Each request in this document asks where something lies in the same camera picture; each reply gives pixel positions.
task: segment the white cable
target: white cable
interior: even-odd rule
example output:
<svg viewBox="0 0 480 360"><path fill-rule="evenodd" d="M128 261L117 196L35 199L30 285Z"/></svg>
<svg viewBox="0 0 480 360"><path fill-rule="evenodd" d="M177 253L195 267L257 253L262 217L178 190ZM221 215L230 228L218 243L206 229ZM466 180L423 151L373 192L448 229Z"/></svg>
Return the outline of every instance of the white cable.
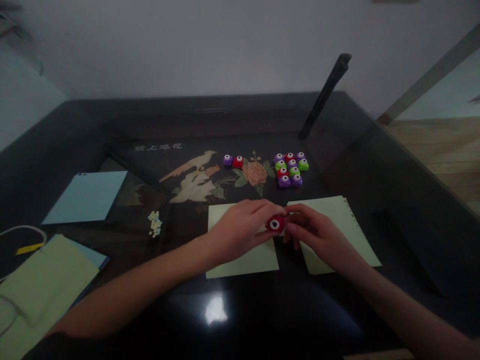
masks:
<svg viewBox="0 0 480 360"><path fill-rule="evenodd" d="M45 233L45 231L39 229L38 227L35 227L35 226L30 226L30 225L20 225L20 226L15 226L15 227L11 227L9 228L8 230L5 230L4 232L0 232L0 237L5 235L6 233L9 233L13 230L16 230L16 229L21 229L21 228L26 228L26 229L31 229L31 230L35 230L37 233L39 233L41 235L41 237L43 238L43 242L46 243L47 242L47 234ZM0 279L0 283L5 280L6 278L8 278L10 275L12 275L12 273L9 273L7 276L5 277L2 277Z"/></svg>

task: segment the forearm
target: forearm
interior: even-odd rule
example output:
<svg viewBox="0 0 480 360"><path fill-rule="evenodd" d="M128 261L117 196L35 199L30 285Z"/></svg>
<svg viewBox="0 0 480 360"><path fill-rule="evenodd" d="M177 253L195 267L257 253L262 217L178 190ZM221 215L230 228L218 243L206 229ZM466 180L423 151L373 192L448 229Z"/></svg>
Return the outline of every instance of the forearm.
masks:
<svg viewBox="0 0 480 360"><path fill-rule="evenodd" d="M480 359L461 332L419 304L373 268L350 279L375 312L421 359Z"/></svg>
<svg viewBox="0 0 480 360"><path fill-rule="evenodd" d="M156 257L86 296L49 331L103 338L128 324L155 299L211 267L201 238Z"/></svg>

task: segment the painted bird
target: painted bird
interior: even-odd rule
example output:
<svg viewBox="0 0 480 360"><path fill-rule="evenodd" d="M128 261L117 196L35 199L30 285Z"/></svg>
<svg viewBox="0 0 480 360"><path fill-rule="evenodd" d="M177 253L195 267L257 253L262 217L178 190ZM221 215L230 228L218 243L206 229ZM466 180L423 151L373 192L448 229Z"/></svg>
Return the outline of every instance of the painted bird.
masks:
<svg viewBox="0 0 480 360"><path fill-rule="evenodd" d="M193 167L196 167L196 170L198 171L203 165L208 163L210 161L210 158L212 157L212 155L216 154L216 153L217 152L213 151L213 150L205 151L204 155L197 156L197 157L193 158L192 160L187 161L182 166L176 168L175 170L173 170L168 175L165 175L164 177L162 177L160 179L159 183L161 183L162 181L164 181L168 178L171 178L171 177L174 177L174 176L176 177L176 176L180 175L181 173L184 173L184 172L186 172L187 170L189 170Z"/></svg>

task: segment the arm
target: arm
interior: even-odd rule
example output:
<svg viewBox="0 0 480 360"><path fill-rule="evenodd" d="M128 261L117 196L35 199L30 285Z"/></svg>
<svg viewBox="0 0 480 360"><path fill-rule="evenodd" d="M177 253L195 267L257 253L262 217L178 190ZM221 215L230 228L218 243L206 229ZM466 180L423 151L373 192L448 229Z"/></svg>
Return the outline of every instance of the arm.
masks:
<svg viewBox="0 0 480 360"><path fill-rule="evenodd" d="M185 280L239 258L274 233L257 233L285 210L267 200L232 206L205 235L115 278L86 296L48 332L104 338L128 324L155 299Z"/></svg>
<svg viewBox="0 0 480 360"><path fill-rule="evenodd" d="M461 332L388 281L357 253L325 215L305 205L285 208L284 242L302 241L349 280L410 351L421 359L480 359L480 350Z"/></svg>

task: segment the paper scraps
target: paper scraps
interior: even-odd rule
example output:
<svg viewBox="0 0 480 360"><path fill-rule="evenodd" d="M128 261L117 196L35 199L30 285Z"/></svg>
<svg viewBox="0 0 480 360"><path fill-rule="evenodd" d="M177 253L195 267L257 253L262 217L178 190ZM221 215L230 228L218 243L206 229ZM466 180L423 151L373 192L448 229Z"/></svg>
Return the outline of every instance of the paper scraps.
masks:
<svg viewBox="0 0 480 360"><path fill-rule="evenodd" d="M148 233L152 238L160 234L160 227L162 226L162 221L159 219L159 212L152 211L148 216L148 220L151 221L150 228L152 231Z"/></svg>

